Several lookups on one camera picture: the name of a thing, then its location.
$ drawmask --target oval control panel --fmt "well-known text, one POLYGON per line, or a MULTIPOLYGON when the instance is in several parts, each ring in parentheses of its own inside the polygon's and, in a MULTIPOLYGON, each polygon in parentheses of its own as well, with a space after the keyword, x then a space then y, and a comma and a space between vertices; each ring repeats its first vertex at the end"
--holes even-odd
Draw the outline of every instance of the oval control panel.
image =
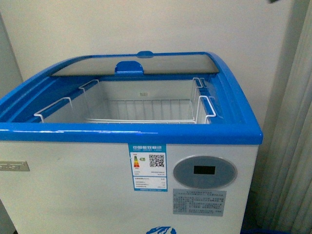
POLYGON ((212 189, 231 183, 237 175, 229 161, 213 156, 193 156, 174 168, 175 179, 191 188, 212 189))

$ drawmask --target qr code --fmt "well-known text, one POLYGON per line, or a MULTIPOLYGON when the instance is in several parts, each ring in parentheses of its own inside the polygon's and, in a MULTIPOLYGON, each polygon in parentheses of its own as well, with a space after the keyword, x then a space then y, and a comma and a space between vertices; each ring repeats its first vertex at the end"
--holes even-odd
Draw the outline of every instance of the qr code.
POLYGON ((150 167, 165 167, 165 155, 149 155, 150 167))

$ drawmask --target white freezer body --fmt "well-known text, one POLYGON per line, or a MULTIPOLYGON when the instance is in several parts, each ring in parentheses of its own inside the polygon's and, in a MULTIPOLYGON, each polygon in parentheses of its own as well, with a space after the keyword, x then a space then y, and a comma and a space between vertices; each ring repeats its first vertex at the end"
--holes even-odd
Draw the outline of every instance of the white freezer body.
POLYGON ((0 142, 1 160, 27 161, 29 172, 0 171, 1 200, 19 234, 145 234, 170 226, 177 234, 239 234, 257 145, 167 145, 167 192, 134 191, 128 144, 0 142), (173 214, 173 176, 189 156, 231 162, 236 179, 222 217, 173 214))

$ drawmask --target white wall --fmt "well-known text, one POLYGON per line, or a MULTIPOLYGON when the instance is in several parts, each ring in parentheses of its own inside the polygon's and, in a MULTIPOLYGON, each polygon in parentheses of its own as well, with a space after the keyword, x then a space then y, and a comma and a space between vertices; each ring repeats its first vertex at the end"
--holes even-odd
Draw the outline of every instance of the white wall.
POLYGON ((10 41, 0 15, 0 98, 22 83, 10 41))
POLYGON ((1 0, 24 79, 79 55, 212 51, 262 125, 294 0, 1 0))

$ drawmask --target blue lid handle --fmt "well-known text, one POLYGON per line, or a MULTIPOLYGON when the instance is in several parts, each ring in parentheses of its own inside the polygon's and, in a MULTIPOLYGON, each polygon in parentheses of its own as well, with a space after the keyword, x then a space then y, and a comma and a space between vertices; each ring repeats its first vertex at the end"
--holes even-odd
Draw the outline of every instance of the blue lid handle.
POLYGON ((144 70, 137 61, 121 61, 115 67, 115 76, 142 76, 144 70))
POLYGON ((154 53, 152 51, 145 50, 138 52, 136 56, 140 59, 148 59, 154 57, 154 53))

